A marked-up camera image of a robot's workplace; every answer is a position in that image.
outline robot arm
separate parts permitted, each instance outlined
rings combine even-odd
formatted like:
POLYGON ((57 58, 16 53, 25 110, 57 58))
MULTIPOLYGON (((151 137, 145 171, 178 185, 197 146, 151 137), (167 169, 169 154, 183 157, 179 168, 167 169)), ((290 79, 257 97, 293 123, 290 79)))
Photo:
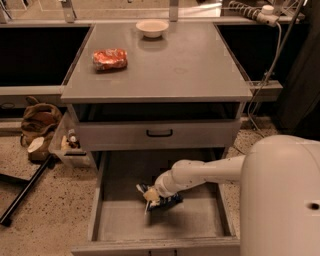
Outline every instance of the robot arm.
POLYGON ((169 197, 206 182, 239 183, 244 159, 238 156, 207 163, 180 160, 157 178, 154 188, 160 196, 169 197))
POLYGON ((256 143, 245 157, 178 161, 142 190, 148 202, 160 198, 166 205, 180 199, 174 194, 180 190, 239 180, 241 256, 320 255, 318 141, 276 135, 256 143))

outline bowl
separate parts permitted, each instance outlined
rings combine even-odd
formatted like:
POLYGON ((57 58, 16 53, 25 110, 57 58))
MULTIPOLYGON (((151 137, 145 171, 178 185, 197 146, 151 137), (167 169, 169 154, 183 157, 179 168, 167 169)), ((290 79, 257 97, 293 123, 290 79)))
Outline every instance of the bowl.
POLYGON ((164 20, 141 20, 136 24, 136 27, 142 31, 145 37, 157 38, 168 29, 169 23, 164 20))

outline speckled floor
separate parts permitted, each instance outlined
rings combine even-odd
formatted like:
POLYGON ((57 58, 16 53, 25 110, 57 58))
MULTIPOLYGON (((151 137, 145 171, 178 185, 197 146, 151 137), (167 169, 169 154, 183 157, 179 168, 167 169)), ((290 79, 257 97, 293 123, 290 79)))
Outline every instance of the speckled floor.
MULTIPOLYGON (((258 125, 264 136, 278 134, 269 119, 261 119, 258 125)), ((18 133, 7 132, 11 128, 17 131, 18 127, 19 122, 10 125, 0 122, 0 173, 28 179, 38 166, 28 161, 18 133)), ((227 156, 248 152, 261 138, 244 121, 235 147, 229 149, 227 156)), ((96 172, 92 169, 73 169, 61 163, 53 170, 47 169, 12 215, 11 226, 0 226, 0 255, 71 255, 73 246, 87 241, 95 182, 96 172)), ((239 186, 225 185, 225 188, 227 207, 240 237, 239 186)), ((0 183, 1 214, 14 192, 0 183)))

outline countertop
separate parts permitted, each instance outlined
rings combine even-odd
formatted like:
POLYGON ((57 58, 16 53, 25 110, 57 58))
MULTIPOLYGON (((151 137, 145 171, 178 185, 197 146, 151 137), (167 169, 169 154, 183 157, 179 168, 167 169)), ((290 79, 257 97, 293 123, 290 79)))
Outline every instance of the countertop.
POLYGON ((64 103, 196 102, 250 100, 215 25, 170 23, 162 37, 148 39, 135 23, 95 24, 62 94, 64 103), (122 48, 128 66, 97 72, 94 50, 122 48))

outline gray cabinet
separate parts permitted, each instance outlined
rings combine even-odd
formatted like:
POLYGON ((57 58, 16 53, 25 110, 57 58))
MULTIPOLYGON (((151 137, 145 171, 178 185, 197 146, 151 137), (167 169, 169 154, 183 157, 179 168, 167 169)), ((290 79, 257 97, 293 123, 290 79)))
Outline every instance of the gray cabinet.
POLYGON ((103 152, 90 242, 73 253, 238 255, 219 186, 145 216, 135 184, 152 183, 182 158, 210 161, 213 148, 226 151, 251 97, 212 23, 170 23, 153 40, 132 22, 96 24, 62 95, 82 148, 103 152), (102 48, 125 49, 128 66, 96 72, 91 55, 102 48))

